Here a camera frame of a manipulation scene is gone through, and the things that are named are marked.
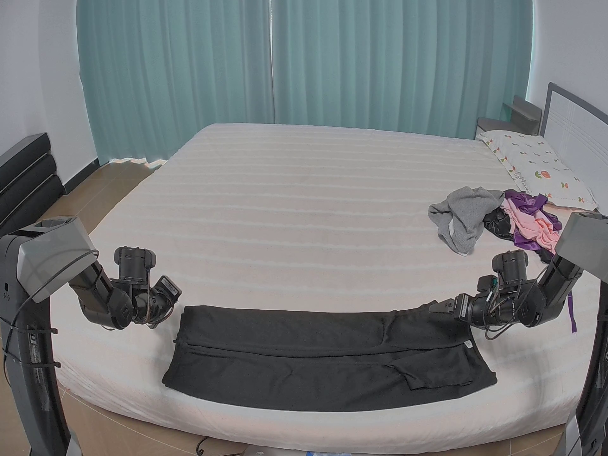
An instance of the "floor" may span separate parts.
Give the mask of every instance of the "floor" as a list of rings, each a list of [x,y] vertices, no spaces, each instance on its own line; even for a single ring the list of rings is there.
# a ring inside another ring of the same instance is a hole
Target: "floor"
[[[135,186],[154,171],[133,162],[110,163],[98,169],[67,196],[59,199],[44,218],[56,215],[80,217],[91,232],[106,214]],[[148,424],[95,407],[60,387],[67,423],[79,437],[85,456],[182,456],[196,455],[201,435]],[[481,446],[455,449],[434,456],[549,456],[558,444],[563,426]],[[29,445],[12,394],[0,377],[0,441],[2,454],[27,456]],[[205,456],[243,452],[246,445],[216,439],[201,447]]]

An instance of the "curtain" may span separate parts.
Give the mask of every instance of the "curtain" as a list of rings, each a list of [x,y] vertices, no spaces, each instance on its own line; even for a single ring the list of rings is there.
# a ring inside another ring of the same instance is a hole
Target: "curtain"
[[[531,39],[532,0],[272,0],[275,120],[473,138]]]
[[[101,163],[168,159],[216,122],[274,122],[269,0],[78,0]]]

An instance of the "striped bed sheet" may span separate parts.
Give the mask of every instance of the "striped bed sheet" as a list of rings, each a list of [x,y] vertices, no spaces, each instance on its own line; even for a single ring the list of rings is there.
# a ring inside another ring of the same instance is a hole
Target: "striped bed sheet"
[[[467,257],[428,218],[462,186],[514,188],[480,141],[376,130],[225,124],[194,136],[91,234],[110,277],[116,247],[152,249],[152,282],[183,290],[156,330],[108,332],[64,287],[52,296],[58,379],[104,409],[195,434],[305,451],[418,453],[503,440],[566,421],[593,344],[599,281],[585,274],[554,321],[496,341],[474,329],[498,384],[461,399],[310,413],[195,399],[161,384],[185,305],[387,311],[474,293],[512,243],[484,232]],[[528,277],[543,265],[530,255]]]

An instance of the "black garment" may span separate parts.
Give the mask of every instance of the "black garment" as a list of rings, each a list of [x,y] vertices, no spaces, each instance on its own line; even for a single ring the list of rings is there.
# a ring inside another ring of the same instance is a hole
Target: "black garment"
[[[495,234],[500,239],[507,239],[513,241],[513,234],[511,231],[511,218],[505,213],[502,208],[496,208],[483,217],[483,226],[489,232]],[[544,248],[540,250],[534,250],[541,258],[543,263],[551,263],[553,254]]]
[[[469,326],[429,315],[429,306],[389,313],[186,307],[162,382],[224,404],[320,412],[426,404],[495,384]]]

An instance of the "pink garment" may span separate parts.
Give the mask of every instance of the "pink garment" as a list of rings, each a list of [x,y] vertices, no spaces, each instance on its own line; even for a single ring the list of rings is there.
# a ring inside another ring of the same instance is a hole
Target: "pink garment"
[[[510,199],[505,199],[500,207],[511,219],[511,233],[517,226],[524,238],[535,240],[541,247],[555,254],[559,233],[553,230],[553,224],[542,211],[536,211],[534,216],[522,213]]]

